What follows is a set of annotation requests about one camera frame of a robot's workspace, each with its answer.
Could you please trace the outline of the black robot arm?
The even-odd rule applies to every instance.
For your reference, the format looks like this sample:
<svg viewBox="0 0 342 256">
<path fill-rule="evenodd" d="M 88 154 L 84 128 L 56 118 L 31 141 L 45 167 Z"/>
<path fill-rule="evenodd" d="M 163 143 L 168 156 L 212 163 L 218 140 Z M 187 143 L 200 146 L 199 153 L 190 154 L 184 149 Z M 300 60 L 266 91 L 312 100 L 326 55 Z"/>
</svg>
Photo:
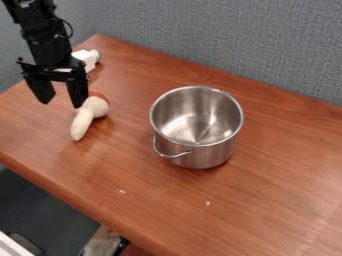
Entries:
<svg viewBox="0 0 342 256">
<path fill-rule="evenodd" d="M 88 98 L 85 62 L 72 56 L 71 24 L 60 18 L 52 0 L 1 0 L 28 44 L 33 64 L 17 58 L 23 78 L 43 104 L 56 95 L 52 82 L 64 82 L 69 99 L 79 108 Z"/>
</svg>

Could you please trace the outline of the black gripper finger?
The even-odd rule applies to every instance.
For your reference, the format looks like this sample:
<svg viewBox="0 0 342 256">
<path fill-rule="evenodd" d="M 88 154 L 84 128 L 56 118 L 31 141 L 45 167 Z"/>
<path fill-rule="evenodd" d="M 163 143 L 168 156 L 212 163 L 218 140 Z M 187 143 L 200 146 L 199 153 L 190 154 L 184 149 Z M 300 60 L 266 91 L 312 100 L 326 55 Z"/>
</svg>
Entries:
<svg viewBox="0 0 342 256">
<path fill-rule="evenodd" d="M 72 105 L 79 108 L 88 98 L 88 78 L 84 69 L 73 70 L 65 83 Z"/>
<path fill-rule="evenodd" d="M 25 76 L 24 79 L 37 100 L 43 104 L 48 104 L 56 95 L 52 83 L 48 80 L 41 80 L 29 76 Z"/>
</svg>

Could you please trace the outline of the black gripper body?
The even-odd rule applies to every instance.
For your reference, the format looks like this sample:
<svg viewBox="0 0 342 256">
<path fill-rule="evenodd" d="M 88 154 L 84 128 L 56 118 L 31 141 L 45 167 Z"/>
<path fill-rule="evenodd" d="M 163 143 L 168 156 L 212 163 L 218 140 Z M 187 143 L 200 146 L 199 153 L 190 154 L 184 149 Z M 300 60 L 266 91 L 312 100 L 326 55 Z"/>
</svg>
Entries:
<svg viewBox="0 0 342 256">
<path fill-rule="evenodd" d="M 17 58 L 21 74 L 28 84 L 49 84 L 53 81 L 85 84 L 85 63 L 72 56 L 72 46 L 65 30 L 21 30 L 31 52 L 31 60 Z"/>
</svg>

